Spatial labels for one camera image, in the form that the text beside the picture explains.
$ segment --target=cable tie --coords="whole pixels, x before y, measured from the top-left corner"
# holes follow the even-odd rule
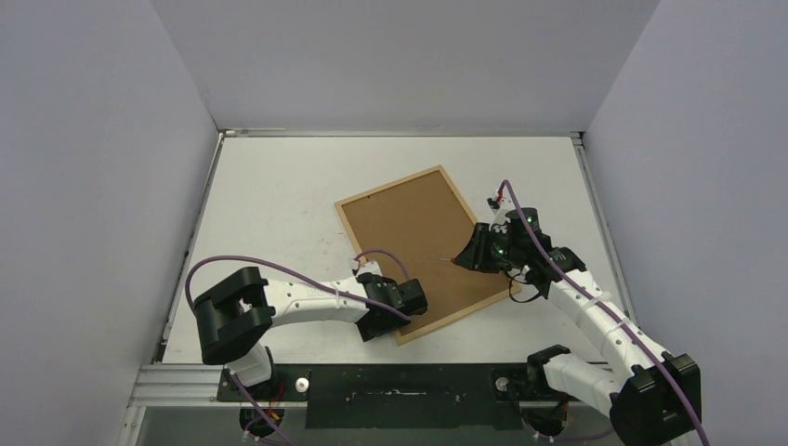
[[[623,318],[623,319],[621,319],[621,321],[620,321],[620,322],[616,323],[616,324],[615,324],[615,326],[613,326],[613,328],[611,328],[611,329],[609,329],[607,332],[605,332],[605,337],[608,337],[608,335],[609,335],[609,334],[611,334],[611,333],[613,333],[614,331],[616,331],[616,330],[618,330],[619,328],[621,328],[621,326],[622,326],[622,325],[626,325],[626,324],[628,324],[628,323],[629,323],[629,318],[627,318],[626,316],[624,316],[624,318]]]
[[[594,297],[593,299],[588,299],[588,300],[587,300],[587,301],[586,301],[586,302],[585,302],[585,303],[584,303],[584,304],[583,304],[583,305],[580,307],[580,312],[581,312],[581,313],[584,313],[584,312],[585,312],[585,311],[586,311],[586,310],[587,310],[589,307],[593,307],[593,306],[594,306],[594,305],[596,305],[598,302],[600,302],[600,300],[599,300],[599,299],[597,299],[596,297]]]
[[[339,308],[339,288],[336,287],[336,283],[331,282],[331,286],[334,287],[334,296],[336,297],[336,308]]]

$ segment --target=bolt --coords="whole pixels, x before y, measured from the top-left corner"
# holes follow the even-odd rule
[[[495,388],[498,389],[500,392],[506,392],[506,388],[509,386],[509,379],[505,376],[501,376],[500,378],[495,380]]]
[[[307,378],[296,379],[295,390],[297,390],[299,393],[304,393],[309,390],[309,380]]]

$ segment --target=red wire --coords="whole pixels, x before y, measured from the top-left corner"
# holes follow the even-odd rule
[[[284,383],[279,383],[279,393],[273,400],[269,401],[269,416],[273,416],[273,409],[272,405],[274,402],[278,401],[284,395]]]

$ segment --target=wooden frame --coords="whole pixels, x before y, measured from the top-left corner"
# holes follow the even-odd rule
[[[345,214],[345,209],[344,209],[343,206],[348,204],[348,203],[353,203],[353,202],[355,202],[355,201],[357,201],[357,200],[359,200],[361,198],[368,197],[369,195],[372,195],[374,193],[378,193],[380,191],[393,188],[393,187],[398,186],[398,185],[400,185],[402,183],[405,183],[405,182],[408,182],[408,181],[414,180],[416,178],[420,178],[420,177],[423,177],[425,175],[429,175],[429,174],[432,174],[432,173],[435,173],[435,172],[439,172],[440,175],[443,177],[443,179],[446,181],[446,183],[449,185],[449,188],[452,190],[452,193],[453,193],[454,197],[462,205],[463,209],[466,211],[466,213],[467,213],[468,217],[470,218],[470,220],[472,222],[478,221],[477,218],[476,218],[476,215],[473,213],[473,211],[471,210],[470,206],[468,206],[468,204],[466,203],[465,199],[460,194],[460,191],[457,189],[457,187],[452,182],[452,179],[446,173],[446,170],[443,168],[442,165],[437,165],[435,167],[431,167],[431,168],[423,170],[421,172],[417,172],[415,174],[409,175],[408,177],[404,177],[404,178],[400,178],[400,179],[395,180],[395,181],[391,181],[391,182],[389,182],[387,184],[384,184],[383,186],[379,186],[377,188],[374,188],[374,189],[371,189],[371,190],[367,190],[365,192],[356,194],[356,195],[354,195],[352,197],[349,197],[349,198],[347,198],[345,200],[341,200],[341,201],[335,203],[336,212],[339,214],[339,219],[342,221],[342,226],[345,227],[346,233],[347,233],[348,237],[350,238],[350,244],[353,245],[353,249],[356,251],[357,254],[362,251],[361,245],[359,244],[359,241],[358,241],[358,239],[356,238],[356,235],[353,232],[353,228],[350,226],[350,222],[348,221],[348,217]],[[520,291],[519,285],[517,285],[516,283],[513,283],[512,293],[514,294],[514,293],[517,293],[519,291]],[[462,308],[462,309],[456,311],[455,313],[450,314],[449,316],[446,316],[446,317],[444,317],[444,318],[442,318],[440,320],[434,321],[434,322],[432,322],[432,323],[430,323],[428,325],[425,325],[424,327],[421,327],[421,328],[419,328],[417,330],[414,330],[413,332],[410,332],[408,334],[401,334],[399,331],[397,331],[394,334],[394,336],[395,336],[395,338],[397,340],[397,344],[401,346],[401,345],[403,345],[405,343],[413,341],[414,339],[416,339],[418,337],[421,337],[423,335],[426,335],[427,333],[435,331],[435,330],[439,329],[440,327],[448,325],[449,323],[452,323],[454,321],[462,319],[465,316],[467,316],[467,315],[469,315],[469,314],[471,314],[471,313],[473,313],[475,311],[479,311],[480,309],[485,308],[485,307],[489,306],[490,304],[494,304],[495,302],[503,300],[503,299],[505,299],[507,297],[508,297],[508,290],[504,290],[501,293],[497,293],[495,295],[491,295],[490,297],[487,297],[486,299],[483,299],[480,302],[477,302],[477,303],[475,303],[473,305],[470,305],[468,307]]]

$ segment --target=white arm segment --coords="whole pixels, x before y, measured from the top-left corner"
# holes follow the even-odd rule
[[[612,309],[630,330],[640,337],[640,340],[643,341],[643,344],[654,356],[660,358],[663,352],[667,351],[666,348],[643,334],[634,323],[626,318],[624,313],[611,302],[610,293],[602,292],[599,285],[594,282],[594,277],[591,276],[590,272],[573,270],[568,272],[567,275],[573,281],[583,286],[590,295]],[[607,360],[621,386],[626,379],[635,374],[632,371],[633,365],[640,365],[644,369],[654,365],[622,330],[621,324],[616,323],[607,313],[602,311],[595,301],[589,300],[578,293],[566,281],[557,282],[555,286],[561,293],[551,294],[548,300],[566,313],[574,321],[575,325],[583,331],[585,336],[594,344],[594,347]]]
[[[357,275],[364,272],[381,274],[377,262],[367,262],[361,265]],[[341,281],[321,283],[338,291],[345,291],[361,297],[367,296],[364,286],[356,281],[355,276]],[[265,292],[269,307],[276,308],[276,314],[271,317],[273,325],[270,328],[308,321],[354,323],[368,311],[363,302],[334,293],[325,293],[304,283],[269,281]],[[266,347],[262,344],[262,339],[248,353],[229,362],[227,366],[232,373],[238,375],[246,387],[268,381],[271,377],[269,355]]]
[[[550,388],[568,393],[605,416],[611,411],[611,393],[620,392],[622,384],[610,372],[572,355],[559,355],[545,364]]]

